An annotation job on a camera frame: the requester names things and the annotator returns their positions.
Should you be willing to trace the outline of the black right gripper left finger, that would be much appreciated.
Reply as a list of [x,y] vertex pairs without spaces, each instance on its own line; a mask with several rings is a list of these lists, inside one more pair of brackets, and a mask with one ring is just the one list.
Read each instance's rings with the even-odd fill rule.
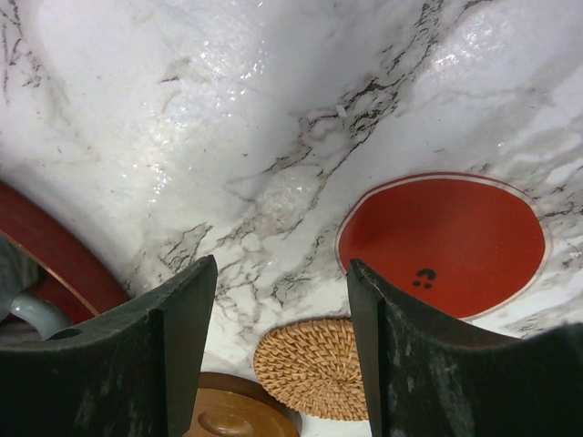
[[190,427],[217,264],[47,340],[1,349],[4,436],[180,436]]

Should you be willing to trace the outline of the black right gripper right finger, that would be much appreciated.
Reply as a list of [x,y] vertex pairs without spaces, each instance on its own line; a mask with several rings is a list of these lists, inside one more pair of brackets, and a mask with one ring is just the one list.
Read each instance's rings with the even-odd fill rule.
[[582,327],[526,340],[451,317],[360,260],[347,287],[375,436],[579,436]]

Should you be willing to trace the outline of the woven rattan coaster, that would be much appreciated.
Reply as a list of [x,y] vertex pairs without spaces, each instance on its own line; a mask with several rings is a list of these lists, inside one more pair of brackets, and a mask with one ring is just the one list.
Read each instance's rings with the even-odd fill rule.
[[298,321],[266,333],[253,355],[262,388],[277,401],[325,420],[368,419],[352,321]]

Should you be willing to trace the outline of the thin red round coaster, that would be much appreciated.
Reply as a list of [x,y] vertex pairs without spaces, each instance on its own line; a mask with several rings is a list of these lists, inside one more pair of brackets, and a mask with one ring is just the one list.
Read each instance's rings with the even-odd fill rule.
[[551,242],[525,192],[459,172],[413,174],[366,191],[335,241],[342,271],[359,259],[458,319],[506,306],[539,275]]

